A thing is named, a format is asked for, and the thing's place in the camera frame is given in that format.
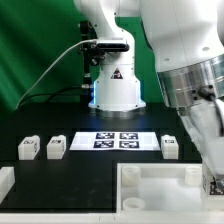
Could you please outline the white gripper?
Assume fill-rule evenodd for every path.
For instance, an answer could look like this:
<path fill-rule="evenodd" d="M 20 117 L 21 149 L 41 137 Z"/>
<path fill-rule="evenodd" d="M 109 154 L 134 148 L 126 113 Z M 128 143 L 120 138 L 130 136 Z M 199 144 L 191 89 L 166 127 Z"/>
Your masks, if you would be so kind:
<path fill-rule="evenodd" d="M 181 116 L 184 127 L 218 187 L 224 187 L 224 102 L 202 100 Z"/>

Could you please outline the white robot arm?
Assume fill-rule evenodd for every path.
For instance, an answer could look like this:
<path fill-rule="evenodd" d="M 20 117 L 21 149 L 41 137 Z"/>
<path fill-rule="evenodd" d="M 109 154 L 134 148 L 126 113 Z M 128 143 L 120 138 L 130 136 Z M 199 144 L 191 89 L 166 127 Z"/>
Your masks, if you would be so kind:
<path fill-rule="evenodd" d="M 73 0 L 93 26 L 100 62 L 89 107 L 103 116 L 143 108 L 134 75 L 133 36 L 115 22 L 139 16 L 165 104 L 175 108 L 185 129 L 224 189 L 224 45 L 219 38 L 220 0 Z"/>

